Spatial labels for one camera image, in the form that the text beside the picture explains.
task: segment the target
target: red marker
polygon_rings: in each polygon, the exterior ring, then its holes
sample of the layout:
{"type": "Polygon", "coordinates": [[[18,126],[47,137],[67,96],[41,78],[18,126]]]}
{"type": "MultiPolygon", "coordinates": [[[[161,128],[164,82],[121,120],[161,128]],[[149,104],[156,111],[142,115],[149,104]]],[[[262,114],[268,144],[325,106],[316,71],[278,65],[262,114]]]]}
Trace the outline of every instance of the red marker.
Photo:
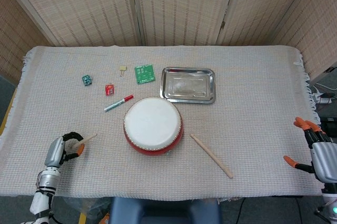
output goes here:
{"type": "Polygon", "coordinates": [[[111,109],[115,108],[115,107],[118,107],[119,105],[127,102],[128,100],[132,99],[133,98],[133,95],[129,95],[127,97],[125,97],[124,99],[121,99],[120,101],[117,101],[115,102],[114,104],[111,104],[110,106],[104,108],[104,111],[108,112],[110,111],[111,109]]]}

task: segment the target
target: drumstick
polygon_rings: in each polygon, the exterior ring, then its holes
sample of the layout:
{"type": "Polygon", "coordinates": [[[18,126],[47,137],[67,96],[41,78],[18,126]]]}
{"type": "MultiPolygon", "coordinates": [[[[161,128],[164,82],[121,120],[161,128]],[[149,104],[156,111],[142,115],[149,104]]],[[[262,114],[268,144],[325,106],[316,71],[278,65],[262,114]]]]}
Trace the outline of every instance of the drumstick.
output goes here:
{"type": "Polygon", "coordinates": [[[208,149],[208,148],[203,144],[202,141],[200,141],[194,134],[190,134],[190,136],[196,141],[197,144],[199,144],[199,146],[200,146],[203,150],[205,150],[205,152],[206,152],[206,153],[207,153],[207,154],[214,160],[214,162],[216,162],[217,165],[220,166],[220,168],[227,174],[227,176],[228,176],[229,178],[233,178],[233,174],[232,174],[231,171],[228,169],[228,167],[227,167],[225,164],[223,164],[223,163],[220,161],[220,159],[218,159],[218,157],[216,157],[216,155],[213,154],[213,153],[211,152],[211,150],[208,149]]]}
{"type": "Polygon", "coordinates": [[[86,144],[89,140],[93,139],[94,137],[97,136],[97,133],[93,134],[92,136],[89,136],[87,138],[84,138],[83,140],[75,143],[73,146],[72,146],[72,149],[76,149],[79,145],[81,144],[86,144]]]}

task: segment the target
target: woven screen panel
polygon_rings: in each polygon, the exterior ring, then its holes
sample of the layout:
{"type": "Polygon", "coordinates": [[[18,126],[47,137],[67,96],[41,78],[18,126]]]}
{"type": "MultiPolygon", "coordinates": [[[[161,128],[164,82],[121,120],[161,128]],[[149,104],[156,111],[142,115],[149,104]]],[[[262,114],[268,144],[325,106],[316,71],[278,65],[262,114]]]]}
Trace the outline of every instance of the woven screen panel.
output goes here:
{"type": "Polygon", "coordinates": [[[134,46],[130,0],[29,0],[61,46],[134,46]]]}
{"type": "Polygon", "coordinates": [[[299,49],[312,80],[337,62],[337,0],[295,0],[278,29],[271,44],[299,49]]]}
{"type": "Polygon", "coordinates": [[[16,0],[0,0],[0,34],[0,74],[18,84],[26,53],[50,44],[16,0]]]}
{"type": "Polygon", "coordinates": [[[264,45],[293,0],[230,0],[222,45],[264,45]]]}
{"type": "Polygon", "coordinates": [[[228,0],[136,0],[148,46],[215,45],[228,0]]]}

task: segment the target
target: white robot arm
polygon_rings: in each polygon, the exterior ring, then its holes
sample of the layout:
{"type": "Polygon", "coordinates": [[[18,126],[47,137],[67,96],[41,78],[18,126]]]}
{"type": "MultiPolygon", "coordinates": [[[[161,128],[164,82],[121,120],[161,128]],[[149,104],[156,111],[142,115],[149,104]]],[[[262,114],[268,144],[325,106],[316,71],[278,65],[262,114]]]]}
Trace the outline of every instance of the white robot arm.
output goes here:
{"type": "Polygon", "coordinates": [[[337,224],[337,144],[311,121],[296,117],[294,125],[302,128],[311,154],[311,165],[295,162],[288,156],[284,160],[293,168],[315,174],[316,179],[324,183],[322,196],[324,205],[317,208],[315,215],[327,223],[337,224]],[[327,207],[329,219],[320,214],[327,207]]]}
{"type": "Polygon", "coordinates": [[[79,157],[84,149],[84,144],[81,144],[76,153],[66,154],[65,142],[70,139],[83,140],[83,137],[76,133],[71,132],[62,137],[56,138],[48,151],[46,160],[44,162],[47,168],[37,175],[36,192],[34,194],[33,202],[30,211],[35,216],[35,221],[23,222],[22,224],[49,224],[49,219],[54,218],[51,210],[53,197],[56,192],[57,183],[60,178],[58,169],[60,166],[70,159],[79,157]]]}

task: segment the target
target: stainless steel tray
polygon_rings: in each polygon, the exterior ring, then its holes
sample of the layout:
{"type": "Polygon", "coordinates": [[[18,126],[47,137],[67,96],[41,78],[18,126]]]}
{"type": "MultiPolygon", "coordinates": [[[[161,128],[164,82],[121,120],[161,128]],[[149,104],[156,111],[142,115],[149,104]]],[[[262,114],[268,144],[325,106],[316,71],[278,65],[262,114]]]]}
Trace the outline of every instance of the stainless steel tray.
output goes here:
{"type": "Polygon", "coordinates": [[[211,69],[163,69],[160,97],[170,102],[211,104],[215,101],[215,73],[211,69]]]}

